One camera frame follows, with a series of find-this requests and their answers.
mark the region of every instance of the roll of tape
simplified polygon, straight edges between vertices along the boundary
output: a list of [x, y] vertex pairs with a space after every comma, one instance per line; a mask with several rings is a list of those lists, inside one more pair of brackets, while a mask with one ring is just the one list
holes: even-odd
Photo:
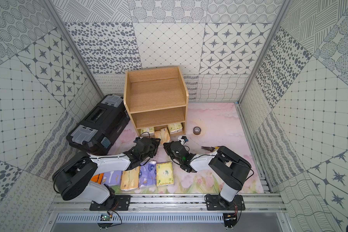
[[194, 127], [194, 128], [193, 128], [193, 133], [194, 133], [195, 135], [199, 135], [199, 134], [201, 133], [201, 128], [199, 128], [199, 127]]

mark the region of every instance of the wooden shelf unit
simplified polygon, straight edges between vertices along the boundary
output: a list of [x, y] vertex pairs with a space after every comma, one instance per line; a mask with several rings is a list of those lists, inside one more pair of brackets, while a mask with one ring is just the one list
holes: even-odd
[[159, 67], [125, 74], [124, 104], [138, 136], [141, 128], [155, 130], [182, 123], [185, 134], [188, 90], [179, 67]]

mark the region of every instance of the black wire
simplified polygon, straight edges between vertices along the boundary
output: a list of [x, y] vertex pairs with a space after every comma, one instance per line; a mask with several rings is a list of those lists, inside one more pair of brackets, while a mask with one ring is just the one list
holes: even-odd
[[81, 161], [81, 160], [85, 160], [85, 159], [80, 159], [80, 160], [76, 160], [75, 162], [72, 162], [68, 165], [66, 165], [64, 168], [62, 168], [62, 170], [60, 170], [59, 172], [57, 172], [57, 174], [55, 175], [54, 177], [54, 181], [53, 181], [53, 189], [56, 193], [59, 193], [57, 190], [56, 190], [56, 180], [58, 178], [58, 175], [60, 174], [61, 171], [65, 170], [69, 165], [74, 165], [75, 163]]
[[[207, 155], [207, 156], [216, 156], [216, 155], [208, 155], [208, 154], [204, 154], [204, 155]], [[204, 155], [200, 155], [200, 156], [198, 156], [198, 157], [196, 157], [195, 159], [198, 159], [198, 158], [200, 158], [201, 156], [204, 156]], [[193, 159], [193, 160], [195, 160], [195, 159]], [[193, 160], [191, 160], [191, 161], [193, 161]]]
[[120, 217], [120, 215], [116, 212], [116, 211], [113, 211], [115, 214], [117, 214], [117, 216], [119, 216], [119, 218], [120, 218], [120, 224], [117, 224], [117, 225], [111, 225], [110, 227], [113, 227], [113, 226], [118, 226], [118, 225], [121, 225], [122, 224], [122, 220], [121, 220], [121, 217]]
[[180, 166], [180, 164], [178, 164], [177, 162], [175, 162], [174, 160], [172, 160], [174, 163], [176, 163], [177, 165], [179, 165]]
[[88, 160], [88, 159], [103, 159], [103, 158], [111, 158], [111, 157], [100, 157], [100, 158], [96, 158], [96, 157], [95, 157], [95, 158], [94, 158], [94, 157], [87, 157], [87, 158], [83, 158], [83, 159], [76, 160], [76, 161], [74, 161], [74, 162], [72, 162], [72, 163], [66, 165], [66, 166], [65, 166], [64, 168], [62, 168], [59, 172], [57, 172], [57, 174], [56, 174], [55, 177], [54, 177], [54, 181], [53, 181], [53, 189], [54, 189], [54, 192], [60, 193], [60, 192], [58, 192], [58, 191], [56, 190], [56, 180], [57, 180], [58, 175], [60, 174], [60, 172], [63, 171], [63, 170], [65, 170], [69, 165], [73, 165], [73, 164], [75, 164], [75, 163], [77, 163], [77, 162], [79, 162], [79, 161], [85, 161], [85, 160]]
[[247, 166], [245, 166], [245, 165], [242, 165], [242, 164], [240, 164], [240, 163], [237, 163], [237, 162], [235, 162], [235, 161], [233, 161], [233, 160], [230, 160], [230, 159], [224, 158], [224, 157], [222, 157], [222, 156], [218, 156], [218, 155], [209, 155], [209, 154], [204, 154], [204, 155], [207, 155], [207, 156], [214, 156], [214, 157], [218, 157], [218, 158], [221, 158], [221, 159], [224, 159], [224, 160], [227, 160], [227, 161], [231, 161], [231, 162], [234, 163], [234, 164], [241, 165], [241, 166], [243, 166], [243, 167], [249, 169], [250, 171], [253, 172], [253, 174], [251, 174], [251, 176], [247, 177], [246, 180], [248, 180], [250, 177], [252, 177], [252, 176], [254, 175], [254, 171], [253, 171], [251, 168], [249, 168], [249, 167], [247, 167]]
[[231, 162], [234, 163], [234, 164], [241, 165], [242, 167], [245, 167], [245, 168], [249, 169], [250, 171], [252, 171], [253, 174], [251, 174], [251, 176], [247, 177], [246, 180], [248, 180], [250, 177], [252, 177], [252, 176], [254, 175], [254, 171], [253, 171], [250, 167], [247, 167], [247, 166], [245, 166], [245, 165], [242, 165], [242, 164], [240, 164], [240, 163], [237, 163], [237, 162], [235, 162], [235, 161], [233, 161], [233, 160], [229, 160], [229, 159], [224, 158], [224, 157], [221, 157], [221, 156], [216, 156], [216, 157], [219, 157], [219, 158], [222, 158], [222, 159], [231, 161]]
[[140, 165], [140, 166], [144, 166], [146, 165], [146, 163], [151, 159], [151, 157], [143, 164], [143, 165]]
[[240, 220], [240, 218], [241, 218], [241, 213], [242, 213], [242, 204], [241, 204], [240, 216], [239, 216], [239, 218], [237, 219], [236, 224], [239, 222], [239, 220]]
[[145, 132], [141, 133], [141, 135], [143, 135], [144, 133], [148, 133], [148, 137], [151, 138], [151, 135], [149, 134], [149, 132], [145, 131]]

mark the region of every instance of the orange packaging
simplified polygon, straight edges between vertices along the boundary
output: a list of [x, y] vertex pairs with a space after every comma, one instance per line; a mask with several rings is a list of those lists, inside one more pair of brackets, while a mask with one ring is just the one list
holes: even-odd
[[104, 173], [101, 173], [101, 174], [93, 176], [91, 181], [94, 181], [94, 182], [96, 182], [98, 184], [101, 184], [102, 183], [102, 179], [103, 179], [103, 174]]

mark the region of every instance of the tissue box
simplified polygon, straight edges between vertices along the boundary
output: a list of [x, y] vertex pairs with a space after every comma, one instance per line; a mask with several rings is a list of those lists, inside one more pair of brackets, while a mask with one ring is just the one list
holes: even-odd
[[173, 166], [171, 162], [156, 164], [156, 185], [174, 184]]
[[107, 184], [108, 186], [120, 185], [121, 175], [122, 171], [105, 172], [102, 178], [102, 184]]
[[139, 188], [146, 189], [156, 185], [156, 161], [148, 161], [139, 171]]
[[155, 131], [155, 138], [161, 139], [161, 144], [164, 144], [165, 142], [170, 142], [170, 135], [168, 129], [165, 127], [159, 131]]
[[139, 185], [139, 168], [136, 167], [129, 171], [123, 171], [121, 176], [120, 189], [122, 191], [130, 191], [138, 188]]
[[169, 133], [174, 134], [183, 131], [183, 126], [181, 123], [173, 123], [168, 125]]
[[147, 128], [142, 128], [141, 129], [141, 136], [143, 137], [148, 137], [153, 136], [155, 134], [155, 128], [154, 127], [147, 127]]

